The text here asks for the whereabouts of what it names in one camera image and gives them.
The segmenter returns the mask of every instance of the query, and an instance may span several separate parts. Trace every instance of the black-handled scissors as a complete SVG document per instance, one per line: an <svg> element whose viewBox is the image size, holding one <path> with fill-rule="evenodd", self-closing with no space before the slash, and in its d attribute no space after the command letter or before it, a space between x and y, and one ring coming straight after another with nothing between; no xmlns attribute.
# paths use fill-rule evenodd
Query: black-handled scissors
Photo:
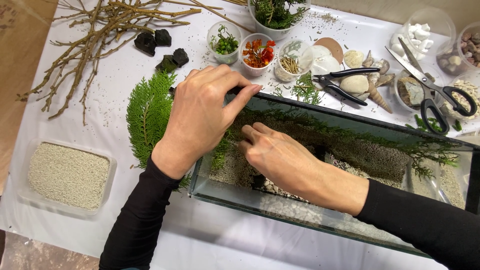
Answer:
<svg viewBox="0 0 480 270"><path fill-rule="evenodd" d="M372 73L372 72L379 72L379 71L380 71L379 68L353 68L353 69L342 70L339 72L330 72L327 75L313 75L313 77L315 77L313 81L318 82L322 87L328 87L332 89L333 91L335 91L335 93L341 95L343 98L353 101L359 105L367 106L367 103L365 101L362 101L350 95L349 93L345 92L345 90L343 90L341 87L332 83L330 80L346 77L350 75L355 75L355 74Z"/></svg>
<svg viewBox="0 0 480 270"><path fill-rule="evenodd" d="M430 89L435 90L437 93L439 93L443 98L445 98L445 100L447 100L450 104L452 104L453 110L457 111L459 114L463 116L472 116L477 112L477 104L475 103L473 98L469 94L467 94L465 91L458 89L456 87L451 87L451 86L441 87L434 84L423 73L422 68L420 67L418 61L413 56L412 52L407 48L403 40L401 40L400 38L398 40L400 41L400 44L402 45L403 50L405 51L405 54L407 55L407 58L410 61L410 63L404 60L394 51L389 49L387 46L385 46L385 48L410 74L412 74L412 76L417 81L419 81L422 84L424 100L420 104L420 113L421 113L423 122L425 123L427 128L430 130L430 132L437 135L445 135L450 130L450 126L448 125L446 117L442 115L442 113L440 112L440 110L437 108L437 106L433 101L433 97L432 97L432 94L430 93ZM470 111L468 111L465 107L463 107L452 96L453 92L463 96L468 101L468 103L470 104ZM441 131L435 130L430 124L430 122L428 121L428 117L427 117L428 109L430 109L433 115L435 116L435 119L437 120L440 128L442 129Z"/></svg>

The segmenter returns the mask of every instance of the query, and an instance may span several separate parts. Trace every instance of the white tablecloth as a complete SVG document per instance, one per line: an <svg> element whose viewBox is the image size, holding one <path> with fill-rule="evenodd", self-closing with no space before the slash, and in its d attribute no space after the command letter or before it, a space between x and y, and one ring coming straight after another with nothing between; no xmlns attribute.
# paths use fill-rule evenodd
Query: white tablecloth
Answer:
<svg viewBox="0 0 480 270"><path fill-rule="evenodd" d="M87 3L92 6L96 1ZM237 22L254 28L248 10L220 0L203 1L204 4L224 6L222 14ZM181 10L187 7L164 3L162 10ZM313 7L312 12L331 12L339 22L327 25L320 19L308 17L296 29L292 38L309 40L333 37L350 49L363 52L373 51L378 60L390 60L393 70L399 69L392 57L383 48L390 33L399 25L386 23L362 16ZM55 16L70 14L58 9ZM50 113L41 113L43 102L35 102L32 96L26 106L22 125L15 144L10 166L10 175L0 203L0 228L18 233L52 245L57 245L83 254L99 257L108 233L138 181L140 169L130 169L138 164L133 157L125 122L128 97L135 84L142 77L149 78L154 67L164 54L171 54L176 48L184 48L190 62L179 69L177 83L190 69L215 64L212 55L206 55L207 30L221 18L207 11L182 19L192 22L189 26L169 27L172 46L158 47L156 55L150 57L134 47L133 41L120 51L102 59L98 75L92 84L87 99L87 126L82 125L82 106L78 103L85 81L78 87L63 115L47 120L49 115L63 105L69 88L59 89L52 103ZM155 28L168 24L159 22ZM47 40L62 42L82 37L87 26L69 28L67 23L56 21ZM34 86L41 82L44 71L51 66L65 48L46 44L38 66ZM239 69L240 63L232 65ZM273 70L253 79L266 85L276 81ZM384 98L392 98L383 90ZM381 108L372 112L377 105L367 101L368 107L360 110L345 106L343 111L361 114L392 123L413 123L413 115L392 107L396 113L388 114ZM326 94L322 105L340 109L337 99ZM65 217L20 203L17 200L15 183L18 180L24 153L28 142L36 137L49 138L77 144L105 152L118 162L112 191L108 202L101 208L93 221ZM246 214L240 211L188 198L186 192L174 193L167 207L167 214L158 239L158 246L152 261L152 269L445 269L431 259L364 244L361 242L304 229L294 225Z"/></svg>

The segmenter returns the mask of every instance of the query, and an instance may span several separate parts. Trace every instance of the glass tank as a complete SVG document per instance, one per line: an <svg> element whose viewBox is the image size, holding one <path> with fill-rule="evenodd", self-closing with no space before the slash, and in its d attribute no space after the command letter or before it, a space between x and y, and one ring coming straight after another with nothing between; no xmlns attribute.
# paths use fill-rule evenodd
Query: glass tank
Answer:
<svg viewBox="0 0 480 270"><path fill-rule="evenodd" d="M235 97L228 93L225 102ZM251 167L236 144L244 124L262 122L350 173L478 214L480 148L375 119L287 98L255 95L220 144L195 165L189 195L301 227L427 256L352 216L286 193Z"/></svg>

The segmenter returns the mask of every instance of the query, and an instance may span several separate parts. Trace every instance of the coal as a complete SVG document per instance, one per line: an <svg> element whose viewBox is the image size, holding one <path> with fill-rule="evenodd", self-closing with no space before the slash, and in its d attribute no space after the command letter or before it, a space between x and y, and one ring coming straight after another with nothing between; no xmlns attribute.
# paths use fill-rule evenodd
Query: coal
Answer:
<svg viewBox="0 0 480 270"><path fill-rule="evenodd" d="M185 65L189 61L187 53L182 48L176 49L173 52L173 60L177 63L177 67Z"/></svg>
<svg viewBox="0 0 480 270"><path fill-rule="evenodd" d="M157 46L172 46L172 37L166 29L155 30L155 42Z"/></svg>
<svg viewBox="0 0 480 270"><path fill-rule="evenodd" d="M155 67L159 71L166 71L167 73L171 73L177 68L177 63L173 60L173 55L164 55L162 62Z"/></svg>
<svg viewBox="0 0 480 270"><path fill-rule="evenodd" d="M135 39L135 46L151 56L155 55L156 42L152 34L140 33Z"/></svg>

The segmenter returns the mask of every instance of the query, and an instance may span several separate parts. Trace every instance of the plastic cup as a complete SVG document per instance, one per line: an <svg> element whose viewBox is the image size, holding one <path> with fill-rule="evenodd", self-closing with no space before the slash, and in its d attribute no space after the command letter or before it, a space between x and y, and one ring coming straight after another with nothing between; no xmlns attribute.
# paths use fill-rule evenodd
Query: plastic cup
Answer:
<svg viewBox="0 0 480 270"><path fill-rule="evenodd" d="M427 39L433 41L431 47L420 48L420 46L425 46L425 44L418 44L420 40L416 35L410 34L409 36L409 28L417 24L428 24L430 27L428 31L430 36ZM456 29L452 19L444 11L437 8L425 8L413 13L408 21L392 35L390 48L392 48L393 44L399 43L398 37L400 36L404 37L405 44L415 58L421 60L427 55L436 56L449 50L455 44Z"/></svg>
<svg viewBox="0 0 480 270"><path fill-rule="evenodd" d="M443 76L441 76L441 73L437 69L433 68L432 65L420 63L420 66L421 66L423 72L429 73L431 76L433 76L435 78L435 84L436 85L438 85L438 86L446 85L446 81L444 80ZM411 107L407 106L403 102L402 98L400 97L400 93L398 92L398 87L397 87L398 80L400 78L408 77L408 76L410 76L410 74L405 70L402 70L401 72L399 72L398 74L395 75L395 79L394 79L393 85L391 87L392 92L393 92L392 94L393 94L393 96L396 97L397 103L402 108L404 108L405 110L408 110L410 112L420 113L420 107L416 110L414 108L411 108ZM433 96L433 102L435 103L437 108L440 108L440 106L443 104L444 98L439 93L435 93L435 95L432 95L432 96Z"/></svg>
<svg viewBox="0 0 480 270"><path fill-rule="evenodd" d="M234 63L235 61L238 60L238 57L239 57L239 55L238 55L238 50L239 50L240 46L239 46L235 51L233 51L232 53L229 53L229 54L226 54L226 55L218 54L218 53L216 52L216 50L212 48L212 46L215 46L215 44L216 44L215 41L212 42L212 38L215 38L215 39L217 40L217 42L218 42L218 40L220 39L220 38L218 37L218 34L219 34L219 33L218 33L218 29L219 29L222 25L225 26L225 28L226 28L226 29L225 29L225 32L222 33L222 35L223 35L224 37L227 37L227 36L228 36L227 32L228 32L228 33L231 34L231 35L235 38L235 40L238 41L239 44L240 44L241 38L242 38L240 29L238 29L238 27L237 27L236 25L232 24L231 22L221 21L221 22L218 22L218 23L214 24L214 25L210 28L210 30L208 30L208 34L207 34L207 46L208 46L208 49L214 54L214 57L215 57L215 59L216 59L218 62L220 62L220 63L222 63L222 64L230 65L230 64L232 64L232 63Z"/></svg>
<svg viewBox="0 0 480 270"><path fill-rule="evenodd" d="M471 85L475 85L477 87L480 87L480 71L469 72L469 73L462 74L462 75L458 76L457 78L455 78L449 85L454 86L454 84L458 80L462 80L464 82L470 82ZM473 97L473 98L474 98L474 100L475 99L480 99L480 89L477 89L476 97ZM439 108L445 116L450 116L454 119L458 119L458 120L462 120L462 121L466 121L466 122L478 122L478 121L480 121L480 105L478 103L477 103L477 113L474 115L474 117L472 119L469 119L468 117L462 116L456 111L452 111L451 110L452 105L450 103L448 103L448 101L446 101L445 99L442 102L442 106L439 107Z"/></svg>
<svg viewBox="0 0 480 270"><path fill-rule="evenodd" d="M456 43L450 46L445 53L437 56L438 66L447 74L457 76L463 73L480 71L480 67L472 65L462 51L462 36L464 33L480 33L480 22L467 25L458 36Z"/></svg>
<svg viewBox="0 0 480 270"><path fill-rule="evenodd" d="M268 65L266 65L265 67L263 68L253 68L249 65L247 65L247 63L245 63L245 61L243 59L246 59L248 58L248 55L246 56L242 56L242 51L245 49L245 46L247 45L247 42L249 41L250 43L254 40L257 40L257 39L261 39L262 40L262 45L265 46L267 44L267 41L269 40L272 40L269 36L267 35L264 35L264 34L260 34L260 33L256 33L256 34L251 34L249 36L247 36L246 38L243 39L243 41L241 42L241 45L239 46L239 55L240 55L240 59L241 59L241 62L243 63L243 68L244 70L251 76L260 76L262 75L263 73L265 73L265 71L267 70L267 68L274 62L273 59L268 63ZM272 47L273 48L273 57L275 58L275 54L276 54L276 48L275 47Z"/></svg>
<svg viewBox="0 0 480 270"><path fill-rule="evenodd" d="M299 71L297 74L290 73L280 64L280 58L289 56L297 60ZM291 82L295 78L307 73L313 65L313 50L309 44L300 39L286 42L278 53L275 65L275 76L284 82Z"/></svg>
<svg viewBox="0 0 480 270"><path fill-rule="evenodd" d="M305 4L293 4L290 7L291 11L296 11L298 7L305 7L307 11L303 14L303 17L293 26L287 29L272 29L264 26L263 24L259 23L257 19L255 18L255 6L251 5L251 0L247 0L248 3L248 9L250 11L250 15L252 16L253 20L255 21L255 30L258 33L262 33L264 35L267 35L272 38L272 40L282 40L286 38L289 33L292 31L293 28L298 26L307 16L309 9L310 9L310 0L307 0Z"/></svg>

